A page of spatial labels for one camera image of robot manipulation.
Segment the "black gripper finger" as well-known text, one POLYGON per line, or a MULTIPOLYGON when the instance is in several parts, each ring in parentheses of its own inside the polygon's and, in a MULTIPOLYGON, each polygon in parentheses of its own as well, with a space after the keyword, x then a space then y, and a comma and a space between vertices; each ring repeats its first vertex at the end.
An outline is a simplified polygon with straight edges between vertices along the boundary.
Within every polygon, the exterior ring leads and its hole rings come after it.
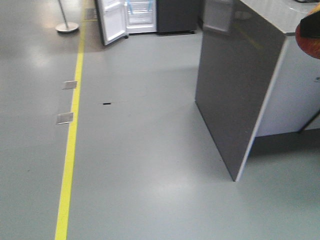
POLYGON ((300 20, 300 36, 304 38, 320 37, 320 9, 315 8, 300 20))

